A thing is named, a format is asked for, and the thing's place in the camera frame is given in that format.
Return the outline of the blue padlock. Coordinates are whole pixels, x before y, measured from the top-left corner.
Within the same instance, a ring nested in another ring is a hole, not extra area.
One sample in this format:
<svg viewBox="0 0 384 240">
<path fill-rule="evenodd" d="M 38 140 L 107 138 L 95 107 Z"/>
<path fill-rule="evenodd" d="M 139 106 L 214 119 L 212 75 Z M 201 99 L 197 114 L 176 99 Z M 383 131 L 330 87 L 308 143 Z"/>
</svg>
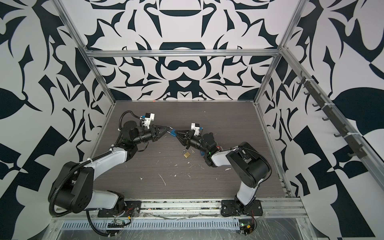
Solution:
<svg viewBox="0 0 384 240">
<path fill-rule="evenodd" d="M 176 136 L 177 136 L 177 133 L 176 133 L 176 131 L 175 131 L 174 129 L 168 131 L 168 133 L 169 133 L 171 136 L 173 136 L 173 137 L 176 137 Z"/>
</svg>

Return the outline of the brass padlock with key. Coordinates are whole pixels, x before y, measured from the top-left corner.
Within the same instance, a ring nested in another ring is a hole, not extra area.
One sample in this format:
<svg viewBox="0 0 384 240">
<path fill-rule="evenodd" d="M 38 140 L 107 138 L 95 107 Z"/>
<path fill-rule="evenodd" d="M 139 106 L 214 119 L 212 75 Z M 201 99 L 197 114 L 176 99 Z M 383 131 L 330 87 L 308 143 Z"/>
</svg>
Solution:
<svg viewBox="0 0 384 240">
<path fill-rule="evenodd" d="M 183 156 L 184 156 L 184 158 L 187 159 L 190 155 L 191 155 L 191 154 L 190 154 L 188 151 L 183 150 Z"/>
</svg>

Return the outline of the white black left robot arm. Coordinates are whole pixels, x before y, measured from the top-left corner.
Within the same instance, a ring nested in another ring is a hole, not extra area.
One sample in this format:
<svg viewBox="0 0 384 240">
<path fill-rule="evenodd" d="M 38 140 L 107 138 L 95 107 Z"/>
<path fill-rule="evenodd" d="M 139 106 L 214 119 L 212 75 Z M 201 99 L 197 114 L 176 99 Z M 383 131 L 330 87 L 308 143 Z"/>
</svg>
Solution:
<svg viewBox="0 0 384 240">
<path fill-rule="evenodd" d="M 132 159 L 139 144 L 156 142 L 172 128 L 150 125 L 143 129 L 135 121 L 128 121 L 119 124 L 119 131 L 117 141 L 107 152 L 81 163 L 68 162 L 62 167 L 48 196 L 51 216 L 62 217 L 89 209 L 113 209 L 120 196 L 112 191 L 96 191 L 94 181 Z"/>
</svg>

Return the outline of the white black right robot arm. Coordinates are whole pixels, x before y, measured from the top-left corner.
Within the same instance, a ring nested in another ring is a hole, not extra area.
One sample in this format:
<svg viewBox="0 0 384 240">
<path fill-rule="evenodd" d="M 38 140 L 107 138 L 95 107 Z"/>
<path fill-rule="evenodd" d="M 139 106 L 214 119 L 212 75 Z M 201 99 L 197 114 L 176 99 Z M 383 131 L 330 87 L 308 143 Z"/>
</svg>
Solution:
<svg viewBox="0 0 384 240">
<path fill-rule="evenodd" d="M 194 130 L 172 130 L 171 135 L 176 137 L 187 149 L 192 147 L 203 153 L 208 166 L 232 167 L 241 180 L 240 188 L 235 196 L 235 201 L 240 207 L 248 207 L 253 203 L 259 185 L 272 174 L 272 167 L 267 159 L 247 142 L 223 150 L 216 142 L 213 133 L 198 136 Z"/>
</svg>

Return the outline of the left circuit board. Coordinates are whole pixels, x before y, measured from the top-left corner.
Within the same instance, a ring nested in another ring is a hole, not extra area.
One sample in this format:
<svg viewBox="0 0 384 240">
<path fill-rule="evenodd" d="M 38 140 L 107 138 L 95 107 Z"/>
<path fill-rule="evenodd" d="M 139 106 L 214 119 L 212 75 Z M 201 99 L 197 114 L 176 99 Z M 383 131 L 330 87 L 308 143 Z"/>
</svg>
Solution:
<svg viewBox="0 0 384 240">
<path fill-rule="evenodd" d="M 111 223 L 108 223 L 108 228 L 125 228 L 131 223 L 131 218 L 128 218 L 127 220 L 113 220 Z"/>
</svg>

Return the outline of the circuit board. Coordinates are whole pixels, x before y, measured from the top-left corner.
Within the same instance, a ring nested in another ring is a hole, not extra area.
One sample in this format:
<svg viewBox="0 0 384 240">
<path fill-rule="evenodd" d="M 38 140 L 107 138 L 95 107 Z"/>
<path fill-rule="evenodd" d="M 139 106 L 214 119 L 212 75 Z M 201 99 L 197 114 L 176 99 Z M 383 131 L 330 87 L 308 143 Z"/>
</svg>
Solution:
<svg viewBox="0 0 384 240">
<path fill-rule="evenodd" d="M 131 223 L 131 218 L 128 218 L 127 220 L 113 220 L 111 223 L 108 223 L 108 228 L 125 228 Z"/>
<path fill-rule="evenodd" d="M 243 235 L 250 235 L 257 229 L 257 221 L 255 218 L 252 218 L 249 223 L 243 224 L 241 223 L 240 225 L 240 234 Z"/>
</svg>

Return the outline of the right circuit board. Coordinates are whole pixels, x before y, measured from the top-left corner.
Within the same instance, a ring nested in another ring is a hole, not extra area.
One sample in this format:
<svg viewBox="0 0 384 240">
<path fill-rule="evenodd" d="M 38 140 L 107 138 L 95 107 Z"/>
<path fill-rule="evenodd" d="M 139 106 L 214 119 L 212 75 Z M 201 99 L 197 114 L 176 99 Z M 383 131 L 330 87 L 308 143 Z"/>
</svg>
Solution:
<svg viewBox="0 0 384 240">
<path fill-rule="evenodd" d="M 257 221 L 255 218 L 252 218 L 249 223 L 243 224 L 241 223 L 240 225 L 240 234 L 243 235 L 250 235 L 257 229 Z"/>
</svg>

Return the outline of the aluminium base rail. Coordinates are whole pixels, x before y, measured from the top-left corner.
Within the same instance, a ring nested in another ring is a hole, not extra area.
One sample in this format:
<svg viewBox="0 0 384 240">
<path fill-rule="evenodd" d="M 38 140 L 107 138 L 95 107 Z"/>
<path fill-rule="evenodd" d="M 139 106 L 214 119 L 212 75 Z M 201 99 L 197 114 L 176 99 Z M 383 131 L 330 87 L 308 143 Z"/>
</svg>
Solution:
<svg viewBox="0 0 384 240">
<path fill-rule="evenodd" d="M 145 199 L 127 200 L 124 216 L 154 218 L 240 217 L 307 218 L 299 198 L 261 198 L 242 214 L 233 200 Z"/>
</svg>

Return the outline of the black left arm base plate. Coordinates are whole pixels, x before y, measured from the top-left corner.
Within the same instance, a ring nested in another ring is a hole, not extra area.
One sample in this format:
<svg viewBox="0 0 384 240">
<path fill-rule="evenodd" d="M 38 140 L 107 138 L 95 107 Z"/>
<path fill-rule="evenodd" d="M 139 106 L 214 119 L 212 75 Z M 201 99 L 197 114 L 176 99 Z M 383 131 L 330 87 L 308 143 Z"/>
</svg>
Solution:
<svg viewBox="0 0 384 240">
<path fill-rule="evenodd" d="M 141 201 L 118 202 L 112 209 L 101 209 L 98 218 L 136 217 L 141 211 Z"/>
</svg>

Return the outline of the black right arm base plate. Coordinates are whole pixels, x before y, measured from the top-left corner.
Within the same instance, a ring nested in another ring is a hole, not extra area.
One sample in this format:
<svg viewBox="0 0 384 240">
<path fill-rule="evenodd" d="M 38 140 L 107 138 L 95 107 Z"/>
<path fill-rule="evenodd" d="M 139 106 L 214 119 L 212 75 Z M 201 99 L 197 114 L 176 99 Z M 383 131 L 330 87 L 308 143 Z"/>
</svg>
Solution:
<svg viewBox="0 0 384 240">
<path fill-rule="evenodd" d="M 248 205 L 243 205 L 237 200 L 221 201 L 221 215 L 223 217 L 240 215 L 260 217 L 263 213 L 264 211 L 259 200 L 253 200 Z"/>
</svg>

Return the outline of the aluminium frame horizontal bar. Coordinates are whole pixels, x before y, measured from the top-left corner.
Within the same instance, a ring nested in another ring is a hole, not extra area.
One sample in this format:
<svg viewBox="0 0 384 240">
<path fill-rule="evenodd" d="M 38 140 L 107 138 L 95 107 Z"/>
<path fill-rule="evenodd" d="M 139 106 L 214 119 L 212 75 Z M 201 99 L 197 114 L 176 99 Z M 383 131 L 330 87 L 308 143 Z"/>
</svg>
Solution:
<svg viewBox="0 0 384 240">
<path fill-rule="evenodd" d="M 137 50 L 137 51 L 91 51 L 90 58 L 109 57 L 225 57 L 225 56 L 276 56 L 276 49 L 257 50 Z"/>
</svg>

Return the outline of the aluminium frame corner post left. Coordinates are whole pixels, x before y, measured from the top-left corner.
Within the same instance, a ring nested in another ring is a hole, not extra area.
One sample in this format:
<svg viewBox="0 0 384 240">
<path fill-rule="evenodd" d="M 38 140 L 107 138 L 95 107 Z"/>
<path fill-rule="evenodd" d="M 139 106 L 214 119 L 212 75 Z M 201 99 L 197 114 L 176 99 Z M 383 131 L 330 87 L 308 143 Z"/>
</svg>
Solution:
<svg viewBox="0 0 384 240">
<path fill-rule="evenodd" d="M 52 0 L 52 4 L 56 11 L 59 14 L 60 19 L 62 20 L 63 24 L 66 26 L 66 28 L 69 31 L 69 34 L 73 38 L 76 46 L 78 47 L 83 59 L 87 63 L 88 67 L 92 71 L 92 73 L 95 75 L 96 80 L 98 83 L 101 85 L 102 90 L 104 91 L 105 95 L 109 99 L 112 105 L 116 104 L 116 100 L 113 97 L 104 77 L 101 75 L 99 69 L 97 68 L 96 64 L 94 63 L 93 58 L 90 58 L 88 56 L 88 48 L 87 46 L 83 43 L 81 35 L 76 29 L 75 24 L 73 23 L 69 13 L 65 9 L 65 6 L 62 1 L 59 0 Z"/>
</svg>

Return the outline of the aluminium frame corner post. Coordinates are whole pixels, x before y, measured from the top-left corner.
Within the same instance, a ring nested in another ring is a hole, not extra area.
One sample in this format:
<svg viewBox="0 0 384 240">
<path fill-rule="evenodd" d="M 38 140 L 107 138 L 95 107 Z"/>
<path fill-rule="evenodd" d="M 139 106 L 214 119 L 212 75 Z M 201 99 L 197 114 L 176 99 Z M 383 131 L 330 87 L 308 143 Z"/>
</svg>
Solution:
<svg viewBox="0 0 384 240">
<path fill-rule="evenodd" d="M 116 104 L 116 100 L 113 97 L 104 77 L 101 75 L 99 69 L 97 68 L 96 64 L 94 63 L 93 58 L 90 58 L 88 56 L 88 48 L 87 46 L 83 43 L 81 35 L 76 29 L 75 24 L 73 23 L 69 13 L 65 9 L 65 6 L 62 1 L 59 0 L 52 0 L 52 4 L 56 11 L 59 14 L 60 19 L 62 20 L 63 24 L 66 26 L 66 28 L 69 31 L 69 34 L 73 38 L 76 46 L 78 47 L 83 59 L 87 63 L 88 67 L 92 71 L 92 73 L 95 75 L 96 80 L 98 83 L 101 85 L 102 90 L 104 91 L 105 95 L 109 99 L 112 105 Z"/>
<path fill-rule="evenodd" d="M 255 99 L 254 99 L 254 104 L 257 105 L 260 103 L 261 101 L 261 98 L 267 88 L 267 86 L 269 85 L 269 81 L 271 80 L 272 78 L 272 74 L 273 74 L 273 71 L 277 68 L 281 58 L 282 58 L 282 53 L 283 53 L 283 47 L 286 47 L 287 46 L 287 43 L 288 41 L 291 39 L 291 36 L 293 34 L 293 31 L 294 29 L 296 28 L 296 26 L 298 25 L 299 21 L 300 21 L 300 18 L 303 14 L 303 11 L 306 7 L 306 4 L 308 3 L 309 1 L 306 1 L 306 0 L 300 0 L 295 8 L 295 11 L 291 17 L 291 20 L 289 21 L 289 24 L 287 26 L 287 29 L 285 31 L 285 33 L 283 34 L 283 38 L 281 40 L 281 43 L 278 45 L 277 47 L 277 53 L 276 55 L 274 56 L 270 66 L 269 66 L 269 69 L 265 75 L 265 77 L 263 78 L 262 80 L 262 83 L 261 83 L 261 86 L 257 92 L 257 95 L 255 96 Z"/>
</svg>

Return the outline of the aluminium frame corner post right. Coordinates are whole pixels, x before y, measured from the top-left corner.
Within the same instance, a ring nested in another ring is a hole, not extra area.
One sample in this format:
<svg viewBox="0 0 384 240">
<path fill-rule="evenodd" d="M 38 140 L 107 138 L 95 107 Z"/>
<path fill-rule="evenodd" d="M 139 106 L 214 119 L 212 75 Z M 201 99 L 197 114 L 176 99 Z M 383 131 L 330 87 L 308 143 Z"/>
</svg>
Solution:
<svg viewBox="0 0 384 240">
<path fill-rule="evenodd" d="M 255 99 L 254 99 L 254 104 L 257 105 L 260 103 L 261 101 L 261 98 L 267 88 L 267 86 L 269 85 L 269 81 L 271 80 L 272 78 L 272 74 L 273 74 L 273 71 L 277 68 L 281 58 L 282 58 L 282 53 L 283 53 L 283 47 L 286 47 L 287 46 L 287 43 L 288 41 L 291 39 L 291 36 L 293 34 L 293 31 L 294 29 L 296 28 L 296 26 L 298 25 L 299 21 L 300 21 L 300 18 L 303 14 L 303 11 L 306 7 L 306 4 L 308 3 L 309 1 L 306 1 L 306 0 L 300 0 L 295 8 L 295 11 L 291 17 L 291 20 L 289 21 L 289 24 L 287 26 L 287 29 L 285 31 L 285 33 L 283 34 L 283 38 L 281 40 L 281 43 L 278 45 L 277 47 L 277 53 L 276 55 L 274 56 L 270 66 L 269 66 L 269 69 L 265 75 L 265 77 L 263 78 L 262 80 L 262 83 L 261 83 L 261 86 L 257 92 L 257 95 L 255 96 Z"/>
</svg>

